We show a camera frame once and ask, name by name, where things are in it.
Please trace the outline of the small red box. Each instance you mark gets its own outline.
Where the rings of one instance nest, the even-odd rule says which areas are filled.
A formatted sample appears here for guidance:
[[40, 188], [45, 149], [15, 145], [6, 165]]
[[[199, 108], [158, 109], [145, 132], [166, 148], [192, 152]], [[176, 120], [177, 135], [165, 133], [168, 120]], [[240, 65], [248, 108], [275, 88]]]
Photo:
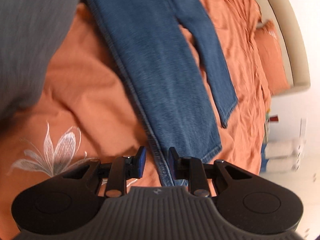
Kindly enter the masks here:
[[279, 117], [278, 115], [272, 115], [272, 116], [269, 116], [269, 122], [279, 122]]

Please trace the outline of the grey cloth garment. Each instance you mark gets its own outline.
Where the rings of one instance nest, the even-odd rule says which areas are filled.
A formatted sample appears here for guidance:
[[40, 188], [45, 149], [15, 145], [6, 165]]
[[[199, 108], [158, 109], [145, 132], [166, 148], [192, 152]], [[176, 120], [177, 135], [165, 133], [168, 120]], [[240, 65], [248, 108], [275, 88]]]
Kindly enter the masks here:
[[80, 0], [1, 0], [1, 119], [38, 102]]

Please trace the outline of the blue denim jeans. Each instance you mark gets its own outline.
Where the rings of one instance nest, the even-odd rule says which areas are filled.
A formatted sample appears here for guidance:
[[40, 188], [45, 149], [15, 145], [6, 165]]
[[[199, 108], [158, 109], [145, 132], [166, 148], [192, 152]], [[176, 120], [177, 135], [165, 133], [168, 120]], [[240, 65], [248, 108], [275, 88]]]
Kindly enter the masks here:
[[142, 119], [163, 186], [168, 150], [211, 161], [238, 98], [200, 0], [86, 0]]

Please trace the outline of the orange pillow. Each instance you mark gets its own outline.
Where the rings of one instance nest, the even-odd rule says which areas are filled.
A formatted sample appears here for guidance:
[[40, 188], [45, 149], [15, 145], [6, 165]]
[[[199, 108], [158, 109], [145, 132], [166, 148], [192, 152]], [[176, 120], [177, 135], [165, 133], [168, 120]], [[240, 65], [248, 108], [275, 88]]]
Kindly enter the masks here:
[[286, 78], [279, 38], [273, 21], [268, 20], [256, 29], [254, 39], [271, 95], [275, 96], [288, 90], [290, 85]]

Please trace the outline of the beige upholstered headboard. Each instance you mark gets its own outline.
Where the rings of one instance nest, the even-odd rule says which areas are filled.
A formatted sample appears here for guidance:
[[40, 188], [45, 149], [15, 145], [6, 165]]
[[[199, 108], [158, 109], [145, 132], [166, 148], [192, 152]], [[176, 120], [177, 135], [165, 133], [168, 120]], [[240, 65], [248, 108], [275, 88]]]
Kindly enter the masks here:
[[281, 47], [284, 72], [290, 88], [275, 96], [310, 88], [309, 64], [300, 27], [289, 0], [256, 0], [263, 20], [272, 20]]

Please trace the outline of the orange bed duvet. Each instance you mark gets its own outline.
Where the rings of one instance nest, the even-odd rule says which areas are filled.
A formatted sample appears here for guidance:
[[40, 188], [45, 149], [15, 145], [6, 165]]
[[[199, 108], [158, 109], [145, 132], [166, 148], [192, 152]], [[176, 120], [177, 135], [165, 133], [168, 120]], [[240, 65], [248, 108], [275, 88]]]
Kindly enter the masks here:
[[[238, 97], [227, 128], [219, 128], [217, 157], [256, 174], [271, 100], [254, 40], [260, 9], [255, 0], [200, 1], [215, 25]], [[1, 239], [19, 232], [10, 209], [21, 191], [84, 158], [108, 163], [148, 144], [94, 18], [79, 3], [49, 63], [39, 102], [1, 126]]]

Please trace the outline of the white plush alpaca toy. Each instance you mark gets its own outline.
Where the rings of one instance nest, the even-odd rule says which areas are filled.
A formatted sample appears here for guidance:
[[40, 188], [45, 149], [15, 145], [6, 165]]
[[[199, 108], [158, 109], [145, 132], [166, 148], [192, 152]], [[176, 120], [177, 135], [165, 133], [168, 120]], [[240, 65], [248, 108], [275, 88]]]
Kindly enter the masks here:
[[269, 141], [261, 148], [261, 173], [297, 171], [304, 157], [306, 140]]

